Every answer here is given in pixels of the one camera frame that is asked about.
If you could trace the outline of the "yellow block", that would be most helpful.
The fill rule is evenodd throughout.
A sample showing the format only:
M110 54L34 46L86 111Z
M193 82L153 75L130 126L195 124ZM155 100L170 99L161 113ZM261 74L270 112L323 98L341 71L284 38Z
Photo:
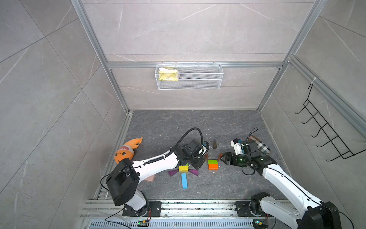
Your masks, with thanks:
M179 167L179 172L181 172L181 173L189 172L189 167L188 168L185 168L185 167L180 166Z

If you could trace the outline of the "purple wedge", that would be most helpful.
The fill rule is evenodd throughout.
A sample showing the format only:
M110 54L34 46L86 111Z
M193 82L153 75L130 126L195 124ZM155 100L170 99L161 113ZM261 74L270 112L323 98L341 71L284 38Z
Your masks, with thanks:
M168 171L168 174L169 174L169 176L174 176L175 174L177 174L179 172L179 170L178 169L176 169L176 170L171 170L171 171Z
M194 174L195 176L199 176L199 171L198 170L190 169L189 173Z

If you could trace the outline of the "orange block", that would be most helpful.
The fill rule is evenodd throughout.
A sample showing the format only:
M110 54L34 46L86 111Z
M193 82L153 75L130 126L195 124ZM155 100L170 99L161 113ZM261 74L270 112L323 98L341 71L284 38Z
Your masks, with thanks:
M209 164L208 165L208 170L210 171L217 171L219 169L218 164Z

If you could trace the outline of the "light blue long block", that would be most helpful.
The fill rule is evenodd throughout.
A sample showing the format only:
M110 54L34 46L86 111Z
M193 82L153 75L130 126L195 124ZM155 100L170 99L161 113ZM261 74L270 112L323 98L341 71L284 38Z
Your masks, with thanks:
M181 179L182 179L182 188L187 189L188 188L187 175L185 173L182 173Z

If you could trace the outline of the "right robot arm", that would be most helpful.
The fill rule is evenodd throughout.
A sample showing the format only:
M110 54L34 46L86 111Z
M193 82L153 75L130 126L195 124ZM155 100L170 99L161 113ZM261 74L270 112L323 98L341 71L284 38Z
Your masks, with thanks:
M291 202L289 207L266 192L255 194L249 204L251 214L260 217L271 215L292 229L340 229L338 208L331 202L323 202L301 187L277 162L260 151L246 154L226 152L219 159L227 165L249 167L270 181Z

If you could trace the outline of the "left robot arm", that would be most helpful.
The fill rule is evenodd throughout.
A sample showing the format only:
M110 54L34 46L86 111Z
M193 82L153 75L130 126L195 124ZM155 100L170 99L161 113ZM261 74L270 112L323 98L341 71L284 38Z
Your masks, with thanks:
M147 178L162 171L171 170L187 164L198 170L205 162L210 145L207 141L192 140L176 149L142 161L119 162L112 173L105 178L106 186L115 206L126 204L135 211L149 206L144 194L137 190L138 185Z

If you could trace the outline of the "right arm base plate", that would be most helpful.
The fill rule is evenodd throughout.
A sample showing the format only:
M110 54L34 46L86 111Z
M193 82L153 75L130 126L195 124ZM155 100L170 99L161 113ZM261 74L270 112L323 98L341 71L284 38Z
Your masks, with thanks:
M251 201L236 201L235 202L235 210L239 217L254 217L254 214L251 211L250 207Z

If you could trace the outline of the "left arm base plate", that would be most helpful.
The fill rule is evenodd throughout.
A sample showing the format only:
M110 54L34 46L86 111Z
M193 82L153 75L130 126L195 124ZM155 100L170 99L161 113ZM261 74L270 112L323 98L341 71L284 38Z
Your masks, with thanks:
M123 216L129 217L159 217L161 215L162 202L161 201L151 201L148 202L140 210L135 211L132 207L126 205L123 210Z

